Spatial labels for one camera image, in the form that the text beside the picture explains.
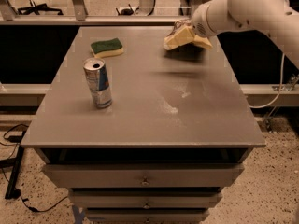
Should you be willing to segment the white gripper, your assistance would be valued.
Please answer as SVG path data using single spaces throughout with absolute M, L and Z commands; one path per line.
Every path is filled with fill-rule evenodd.
M 196 47 L 212 49 L 213 46 L 209 39 L 203 38 L 217 34 L 208 21 L 208 14 L 211 8 L 211 2 L 199 5 L 191 17 L 192 28 L 190 26 L 182 26 L 175 29 L 164 39 L 164 48 L 166 50 L 172 50 L 192 42 Z

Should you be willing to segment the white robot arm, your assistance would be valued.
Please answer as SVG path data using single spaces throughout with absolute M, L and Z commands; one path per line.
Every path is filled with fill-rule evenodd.
M 208 1 L 190 18 L 175 22 L 164 39 L 164 48 L 172 50 L 192 43 L 210 49 L 210 37 L 247 30 L 266 35 L 299 68 L 299 14 L 289 0 Z

